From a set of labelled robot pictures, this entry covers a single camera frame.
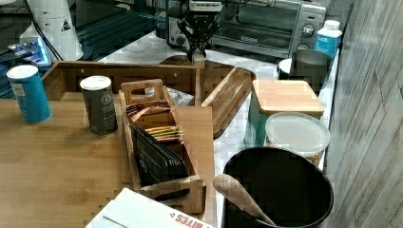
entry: wooden table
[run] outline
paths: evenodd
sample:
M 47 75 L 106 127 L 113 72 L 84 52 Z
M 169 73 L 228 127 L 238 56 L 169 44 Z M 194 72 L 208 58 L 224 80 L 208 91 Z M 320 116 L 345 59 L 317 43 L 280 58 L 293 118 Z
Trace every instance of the wooden table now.
M 16 101 L 0 100 L 0 227 L 84 227 L 130 185 L 117 96 L 119 129 L 104 137 L 90 133 L 81 93 L 49 105 L 49 120 L 27 124 Z M 199 218 L 216 225 L 212 124 L 204 125 L 210 137 L 197 151 L 209 198 Z

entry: black mug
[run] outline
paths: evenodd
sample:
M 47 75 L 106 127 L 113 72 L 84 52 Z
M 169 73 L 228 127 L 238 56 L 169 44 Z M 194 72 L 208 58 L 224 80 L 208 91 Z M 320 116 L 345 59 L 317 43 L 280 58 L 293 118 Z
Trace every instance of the black mug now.
M 319 92 L 329 74 L 332 57 L 314 49 L 301 49 L 293 53 L 290 79 L 307 82 Z

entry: white appliance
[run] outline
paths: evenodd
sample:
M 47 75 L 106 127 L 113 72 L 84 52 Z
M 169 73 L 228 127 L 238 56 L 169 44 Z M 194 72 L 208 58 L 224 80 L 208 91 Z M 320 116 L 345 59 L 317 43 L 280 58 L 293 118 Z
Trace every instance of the white appliance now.
M 63 60 L 74 61 L 83 56 L 77 33 L 71 22 L 67 0 L 28 0 L 39 28 Z M 20 38 L 39 37 L 33 23 Z

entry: wooden handle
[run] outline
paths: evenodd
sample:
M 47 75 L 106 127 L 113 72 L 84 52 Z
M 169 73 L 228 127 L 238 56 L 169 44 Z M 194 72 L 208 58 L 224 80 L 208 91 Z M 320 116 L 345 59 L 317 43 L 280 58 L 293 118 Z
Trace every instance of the wooden handle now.
M 258 204 L 233 177 L 220 174 L 214 178 L 213 186 L 225 198 L 238 206 L 240 210 L 270 225 L 276 225 L 270 218 L 264 215 Z
M 148 88 L 148 87 L 154 88 L 153 95 L 149 95 L 149 96 L 147 96 L 147 95 L 133 96 L 132 95 L 133 90 Z M 161 79 L 122 83 L 121 89 L 125 95 L 126 105 L 133 105 L 136 103 L 150 102 L 150 101 L 159 101 L 159 100 L 163 99 L 163 81 Z

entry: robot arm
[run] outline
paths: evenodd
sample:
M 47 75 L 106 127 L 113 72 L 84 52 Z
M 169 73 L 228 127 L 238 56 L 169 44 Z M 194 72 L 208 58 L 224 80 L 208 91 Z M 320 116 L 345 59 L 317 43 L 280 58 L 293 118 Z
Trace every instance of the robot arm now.
M 221 2 L 188 0 L 187 12 L 178 21 L 178 27 L 188 40 L 189 49 L 186 54 L 191 62 L 194 61 L 195 54 L 205 57 L 207 41 L 220 27 L 216 15 L 221 10 Z

